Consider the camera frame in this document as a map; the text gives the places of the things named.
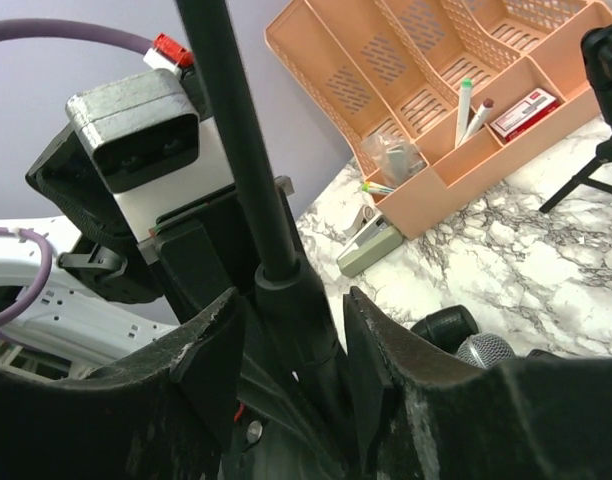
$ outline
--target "plastic basket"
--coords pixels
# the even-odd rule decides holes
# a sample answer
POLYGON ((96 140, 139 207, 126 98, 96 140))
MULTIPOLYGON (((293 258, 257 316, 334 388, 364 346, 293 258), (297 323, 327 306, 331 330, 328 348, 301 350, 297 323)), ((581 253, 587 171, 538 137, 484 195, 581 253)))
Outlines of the plastic basket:
POLYGON ((584 0, 465 0, 494 38, 528 52, 587 4, 584 0))
MULTIPOLYGON (((348 140, 365 179, 382 183, 381 172, 362 149, 365 138, 382 131, 414 140, 427 168, 394 193, 374 197, 376 206, 408 238, 431 228, 599 113, 579 45, 588 30, 612 23, 610 9, 592 2, 569 12, 568 20, 553 17, 548 26, 545 19, 552 12, 539 10, 533 20, 539 25, 534 28, 539 41, 522 49, 489 33, 502 24, 518 28, 528 22, 517 10, 511 17, 506 7, 497 23, 484 18, 484 9, 506 3, 293 0, 266 30, 270 48, 348 140), (468 67, 460 67, 455 77, 449 74, 451 67, 462 64, 468 67), (480 71, 484 74, 477 77, 480 71), (556 96, 560 106, 511 142, 503 142, 485 125, 454 148, 456 88, 463 77, 479 79, 473 105, 495 100, 491 119, 536 87, 556 96)), ((535 9, 545 4, 527 3, 535 9)), ((579 6, 577 0, 566 4, 567 9, 579 6)))

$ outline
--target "clear plastic bag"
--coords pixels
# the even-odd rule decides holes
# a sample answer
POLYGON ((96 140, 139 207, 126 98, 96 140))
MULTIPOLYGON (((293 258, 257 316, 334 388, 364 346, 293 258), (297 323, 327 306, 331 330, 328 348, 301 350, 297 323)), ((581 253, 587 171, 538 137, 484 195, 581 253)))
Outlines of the clear plastic bag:
POLYGON ((363 147, 381 170, 387 187, 399 187, 426 166, 419 149, 395 135, 374 133, 363 147))

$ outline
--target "wall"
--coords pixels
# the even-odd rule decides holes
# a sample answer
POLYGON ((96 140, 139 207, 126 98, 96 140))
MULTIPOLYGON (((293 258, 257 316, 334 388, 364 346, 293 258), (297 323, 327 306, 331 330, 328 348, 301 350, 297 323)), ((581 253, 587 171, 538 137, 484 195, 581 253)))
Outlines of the wall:
MULTIPOLYGON (((266 47, 264 28, 288 0, 230 0, 229 7, 274 171, 292 177, 300 214, 350 158, 346 143, 266 47)), ((99 23, 185 42, 172 0, 7 0, 0 20, 48 17, 99 23)), ((54 39, 0 43, 0 218, 57 214, 24 174, 65 125, 66 100, 77 91, 144 71, 140 57, 115 48, 54 39)), ((137 309, 149 317, 166 305, 137 309)))

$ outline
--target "silver mesh microphone head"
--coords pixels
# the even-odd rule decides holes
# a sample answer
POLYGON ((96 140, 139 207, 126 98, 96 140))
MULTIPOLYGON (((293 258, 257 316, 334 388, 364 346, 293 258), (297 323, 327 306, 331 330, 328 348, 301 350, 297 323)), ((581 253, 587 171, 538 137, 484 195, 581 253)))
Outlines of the silver mesh microphone head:
POLYGON ((515 358, 515 352, 499 335, 478 333, 464 340, 455 356, 474 367, 490 368, 497 362, 515 358))

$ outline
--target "white marble surface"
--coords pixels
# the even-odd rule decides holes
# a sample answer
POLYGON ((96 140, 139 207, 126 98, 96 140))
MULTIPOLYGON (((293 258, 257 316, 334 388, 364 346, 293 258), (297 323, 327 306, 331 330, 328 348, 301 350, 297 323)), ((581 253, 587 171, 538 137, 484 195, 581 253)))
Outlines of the white marble surface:
MULTIPOLYGON (((549 215, 538 211, 609 135, 590 122, 353 279, 336 265, 339 225, 370 198, 351 162, 298 221, 342 338, 342 295, 357 285, 407 326, 461 303, 517 353, 612 355, 612 196, 579 187, 549 215)), ((612 183, 612 165, 593 178, 612 183)))

